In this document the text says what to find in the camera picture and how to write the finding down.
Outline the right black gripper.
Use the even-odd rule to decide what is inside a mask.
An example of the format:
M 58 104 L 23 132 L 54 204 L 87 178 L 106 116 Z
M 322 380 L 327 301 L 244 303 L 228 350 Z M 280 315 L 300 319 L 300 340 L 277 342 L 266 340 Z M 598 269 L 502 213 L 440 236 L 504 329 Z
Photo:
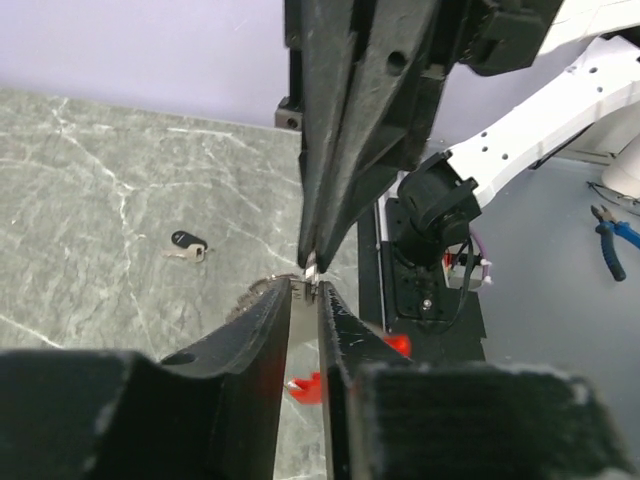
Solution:
M 562 2 L 284 1 L 276 126 L 302 131 L 298 263 L 314 254 L 328 269 L 360 214 L 365 165 L 415 168 L 454 64 L 481 76 L 531 66 Z

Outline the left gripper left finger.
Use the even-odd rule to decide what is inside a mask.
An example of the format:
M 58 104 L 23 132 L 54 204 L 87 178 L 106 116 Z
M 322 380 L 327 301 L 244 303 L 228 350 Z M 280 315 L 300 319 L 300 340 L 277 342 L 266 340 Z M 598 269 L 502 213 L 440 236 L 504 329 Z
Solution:
M 131 350 L 1 354 L 5 479 L 269 479 L 291 284 L 161 361 Z

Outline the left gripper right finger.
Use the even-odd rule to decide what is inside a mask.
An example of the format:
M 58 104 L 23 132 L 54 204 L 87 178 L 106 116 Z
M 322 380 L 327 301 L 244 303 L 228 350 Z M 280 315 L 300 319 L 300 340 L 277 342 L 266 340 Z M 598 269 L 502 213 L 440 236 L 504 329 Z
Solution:
M 551 366 L 432 366 L 394 350 L 318 289 L 331 479 L 631 479 L 635 467 L 592 386 Z

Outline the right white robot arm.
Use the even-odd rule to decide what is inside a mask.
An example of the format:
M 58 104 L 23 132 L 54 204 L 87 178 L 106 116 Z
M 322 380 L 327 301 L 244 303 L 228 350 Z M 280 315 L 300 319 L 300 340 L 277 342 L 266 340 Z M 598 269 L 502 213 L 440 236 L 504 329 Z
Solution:
M 635 1 L 288 1 L 284 28 L 301 131 L 303 269 L 325 272 L 400 172 L 419 236 L 461 242 L 520 172 L 639 100 Z M 585 51 L 533 95 L 423 159 L 454 66 L 501 75 L 579 41 Z

